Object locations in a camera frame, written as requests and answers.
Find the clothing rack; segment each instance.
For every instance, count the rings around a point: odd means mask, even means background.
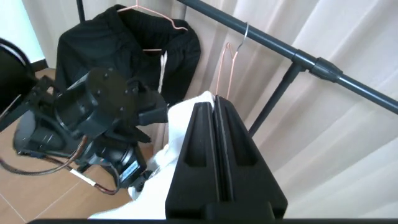
[[[216,9],[215,7],[206,4],[199,0],[177,0],[186,6],[224,24],[225,26],[245,34],[247,24],[239,19],[230,16],[229,14]],[[78,6],[78,13],[80,22],[85,21],[85,12],[82,0],[76,0]],[[300,73],[308,70],[312,75],[323,80],[328,80],[337,83],[366,99],[382,106],[383,108],[398,114],[398,101],[366,86],[353,78],[345,75],[336,65],[321,58],[314,57],[302,50],[296,49],[275,37],[264,33],[263,31],[249,26],[247,37],[258,42],[259,44],[268,47],[269,49],[289,58],[292,61],[291,66],[286,71],[282,81],[279,83],[275,92],[266,103],[265,107],[256,118],[255,122],[249,129],[249,134],[253,137],[256,131],[260,128],[261,124],[272,111],[276,103],[280,100],[289,85],[294,81],[295,77]]]

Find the curtain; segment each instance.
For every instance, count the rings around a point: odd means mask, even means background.
[[[250,25],[336,64],[345,74],[398,99],[398,1],[205,0]],[[90,19],[115,3],[84,1]],[[57,38],[78,23],[75,1],[24,0],[49,65]],[[187,98],[215,93],[221,52],[243,36],[173,0],[140,4],[185,19],[202,55]],[[226,96],[226,54],[218,94]],[[229,100],[247,128],[282,79],[290,61],[246,39],[239,50]],[[165,126],[146,129],[158,146]],[[398,218],[398,116],[336,84],[300,73],[253,137],[284,191],[286,218]]]

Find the black metal rod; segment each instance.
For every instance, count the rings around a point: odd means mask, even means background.
[[[85,22],[86,18],[85,18],[85,8],[83,7],[83,0],[76,0],[76,4],[77,4],[77,11],[79,13],[80,23]]]
[[[398,101],[383,95],[376,90],[373,90],[367,85],[364,85],[346,75],[341,75],[336,83],[353,91],[354,93],[357,93],[358,95],[365,97],[373,103],[380,105],[395,114],[398,114]]]
[[[275,92],[269,98],[267,104],[264,106],[262,111],[260,112],[259,116],[254,121],[253,125],[249,129],[249,134],[251,137],[257,132],[260,128],[261,124],[264,120],[268,117],[269,113],[274,109],[276,103],[280,100],[282,95],[285,93],[286,89],[289,85],[294,81],[297,75],[304,71],[303,67],[297,63],[293,63],[289,69],[286,71],[282,81],[279,83],[278,87],[276,88]]]
[[[245,22],[242,22],[239,19],[230,16],[229,14],[221,10],[218,10],[215,7],[210,6],[202,1],[198,0],[193,0],[193,1],[177,0],[177,1],[214,19],[217,22],[226,25],[227,27],[235,30],[236,32],[239,32],[241,34],[244,34],[246,32],[247,25]],[[289,44],[286,44],[285,42],[280,41],[275,37],[268,35],[253,26],[249,26],[248,37],[289,59],[292,59],[297,51],[297,49],[290,46]]]

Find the blue label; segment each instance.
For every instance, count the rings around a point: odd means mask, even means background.
[[[126,180],[126,178],[135,172],[139,168],[138,162],[134,161],[123,173],[120,175],[120,182]]]

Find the tile grout line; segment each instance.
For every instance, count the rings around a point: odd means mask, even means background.
[[[53,203],[51,203],[47,208],[45,208],[42,212],[40,212],[35,218],[38,218],[39,216],[41,216],[45,211],[47,211],[52,205],[54,205],[55,203],[57,203],[59,200],[61,200],[67,193],[69,193],[69,191],[71,191],[72,189],[74,189],[80,182],[77,182],[73,187],[71,187],[69,190],[67,190],[65,193],[63,193],[63,195],[61,195],[58,199],[56,199]]]
[[[17,213],[17,215],[24,221],[24,223],[26,223],[26,220],[24,219],[24,217],[22,217],[22,215],[20,215],[20,213],[9,203],[9,201],[2,195],[0,194],[0,196],[7,202],[7,204]]]

